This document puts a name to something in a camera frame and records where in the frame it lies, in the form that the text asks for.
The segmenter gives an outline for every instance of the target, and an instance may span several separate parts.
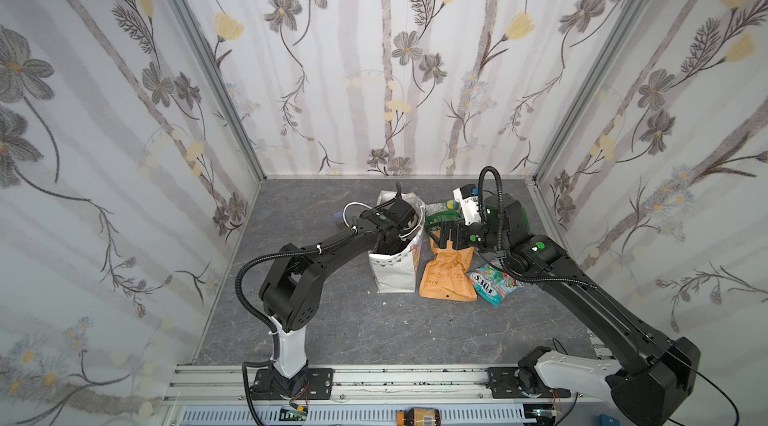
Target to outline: floral wallpaper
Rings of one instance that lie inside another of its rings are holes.
[[[532,174],[626,3],[187,1],[267,173],[374,177]]]
[[[165,0],[0,2],[0,410],[149,424],[257,183]]]
[[[768,362],[768,0],[652,0],[545,188],[588,274],[761,424]],[[729,424],[703,381],[673,416]]]

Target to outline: mounting plate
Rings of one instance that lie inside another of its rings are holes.
[[[488,368],[488,388],[491,390],[491,395],[494,399],[554,398],[550,389],[539,395],[523,393],[514,379],[514,374],[517,371],[516,367]],[[556,388],[554,392],[560,398],[571,398],[571,391],[567,389]]]
[[[304,394],[309,400],[331,399],[331,388],[333,386],[332,368],[309,368],[306,373],[308,384],[306,393],[300,394],[304,399]],[[250,388],[250,397],[254,401],[266,401],[274,399],[285,399],[279,393],[274,392],[272,388],[272,376],[268,368],[260,369],[256,372],[256,381]]]

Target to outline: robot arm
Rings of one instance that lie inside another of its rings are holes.
[[[587,277],[555,241],[529,234],[520,202],[503,195],[502,222],[498,221],[498,201],[479,204],[485,210],[481,220],[446,222],[440,237],[428,233],[441,247],[451,239],[456,249],[475,247],[481,253],[504,257],[508,273],[555,297],[616,357],[609,361],[575,358],[539,346],[518,364],[520,389],[536,393],[567,388],[614,402],[638,426],[665,422],[693,391],[691,368],[698,366],[698,348],[686,338],[672,340],[650,327]],[[322,249],[323,243],[345,239],[350,232],[303,248],[308,253],[274,261],[259,297],[278,329],[280,355],[272,368],[273,383],[281,394],[292,397],[305,382],[305,326],[317,313],[328,276],[365,251],[389,254],[401,250],[401,235],[415,215],[398,195],[362,212],[352,227],[354,236],[341,246]],[[502,239],[500,248],[498,238]],[[292,249],[296,247],[288,244],[282,250]]]
[[[441,247],[450,238],[457,249],[475,247],[497,256],[502,251],[511,273],[562,303],[616,358],[575,358],[540,346],[518,363],[520,388],[530,394],[565,388],[614,402],[638,426],[667,421],[693,392],[693,369],[700,359],[696,345],[651,327],[592,281],[555,241],[528,234],[519,201],[505,194],[502,206],[502,248],[497,245],[499,208],[493,197],[485,201],[485,221],[444,223],[439,238],[430,236]]]

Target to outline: table surface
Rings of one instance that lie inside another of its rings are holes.
[[[197,364],[269,358],[272,341],[266,326],[235,297],[237,271],[249,259],[287,243],[309,244],[339,232],[334,213],[350,201],[375,204],[379,191],[395,190],[395,180],[266,180],[211,315]],[[454,188],[475,182],[399,181],[404,193],[412,191],[426,203],[450,199]],[[532,232],[544,233],[524,182],[505,180],[503,186],[527,210]],[[424,235],[417,284],[433,258]],[[475,257],[472,268],[482,264]],[[252,268],[243,280],[246,297],[259,309],[258,292],[269,267]],[[367,255],[362,254],[326,281],[320,308],[307,326],[306,355],[311,364],[510,363],[537,345],[552,346],[553,337],[570,354],[594,357],[586,327],[538,287],[525,285],[495,307],[482,297],[474,303],[427,299],[418,295],[418,289],[416,293],[377,293]]]

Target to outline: white box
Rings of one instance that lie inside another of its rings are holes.
[[[393,199],[395,191],[382,191],[377,205]],[[379,293],[414,293],[416,291],[416,270],[418,257],[422,249],[422,234],[426,221],[424,202],[415,194],[407,193],[402,199],[408,201],[416,210],[418,228],[411,233],[408,246],[396,255],[374,254],[368,252],[373,277]]]

